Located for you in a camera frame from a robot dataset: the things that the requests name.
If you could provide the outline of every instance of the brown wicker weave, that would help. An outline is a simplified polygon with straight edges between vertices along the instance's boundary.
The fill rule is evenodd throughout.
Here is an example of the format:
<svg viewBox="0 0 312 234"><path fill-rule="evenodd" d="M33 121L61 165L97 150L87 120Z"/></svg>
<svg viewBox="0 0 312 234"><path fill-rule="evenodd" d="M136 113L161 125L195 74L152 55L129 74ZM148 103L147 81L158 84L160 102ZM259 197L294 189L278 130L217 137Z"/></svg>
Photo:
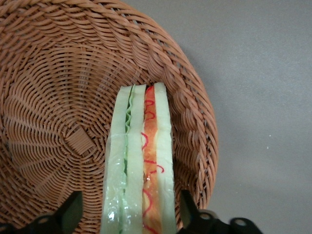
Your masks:
<svg viewBox="0 0 312 234"><path fill-rule="evenodd" d="M172 38L117 0L0 0L0 222L20 228L83 190L77 233L98 233L105 141L120 86L162 81L176 204L205 208L217 130L204 85ZM176 206L178 225L179 209Z"/></svg>

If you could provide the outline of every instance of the gray table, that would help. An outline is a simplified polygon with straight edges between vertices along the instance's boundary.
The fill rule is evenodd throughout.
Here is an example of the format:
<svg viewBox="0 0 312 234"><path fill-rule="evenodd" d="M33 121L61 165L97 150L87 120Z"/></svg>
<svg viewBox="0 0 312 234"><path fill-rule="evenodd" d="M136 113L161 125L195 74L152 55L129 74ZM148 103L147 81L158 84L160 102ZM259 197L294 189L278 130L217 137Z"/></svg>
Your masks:
<svg viewBox="0 0 312 234"><path fill-rule="evenodd" d="M312 230L312 1L125 0L181 46L219 129L209 209L266 234Z"/></svg>

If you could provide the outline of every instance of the fake sandwich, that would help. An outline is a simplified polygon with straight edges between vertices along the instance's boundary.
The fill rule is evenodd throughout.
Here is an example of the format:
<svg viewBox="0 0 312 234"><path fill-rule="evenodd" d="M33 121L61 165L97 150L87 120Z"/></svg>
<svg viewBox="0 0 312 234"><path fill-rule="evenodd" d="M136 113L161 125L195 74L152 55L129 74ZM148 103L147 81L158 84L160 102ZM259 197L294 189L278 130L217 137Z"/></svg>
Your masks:
<svg viewBox="0 0 312 234"><path fill-rule="evenodd" d="M176 233L166 88L121 87L106 142L101 234Z"/></svg>

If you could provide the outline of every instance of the bread slice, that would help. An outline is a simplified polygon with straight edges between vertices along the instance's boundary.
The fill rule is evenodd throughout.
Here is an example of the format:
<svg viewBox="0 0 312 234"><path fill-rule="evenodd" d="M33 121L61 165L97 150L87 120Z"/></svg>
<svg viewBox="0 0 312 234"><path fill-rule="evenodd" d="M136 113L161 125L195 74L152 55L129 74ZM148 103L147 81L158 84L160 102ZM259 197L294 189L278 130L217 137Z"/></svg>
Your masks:
<svg viewBox="0 0 312 234"><path fill-rule="evenodd" d="M155 100L157 115L157 170L158 194L162 217L162 233L176 233L175 190L172 155L172 138L169 104L164 83L156 83Z"/></svg>

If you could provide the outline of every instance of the black clamp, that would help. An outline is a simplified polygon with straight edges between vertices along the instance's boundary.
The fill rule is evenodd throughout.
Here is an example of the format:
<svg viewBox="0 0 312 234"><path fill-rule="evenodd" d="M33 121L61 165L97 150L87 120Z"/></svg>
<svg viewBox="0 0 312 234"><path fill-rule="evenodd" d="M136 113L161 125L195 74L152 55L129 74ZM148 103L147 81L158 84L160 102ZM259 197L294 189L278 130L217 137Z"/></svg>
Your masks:
<svg viewBox="0 0 312 234"><path fill-rule="evenodd" d="M198 210L187 190L181 193L180 214L184 227L178 234L263 234L249 219L233 218L225 224L213 212Z"/></svg>
<svg viewBox="0 0 312 234"><path fill-rule="evenodd" d="M0 234L72 234L83 213L82 192L73 192L52 215L43 215L21 229L0 223Z"/></svg>

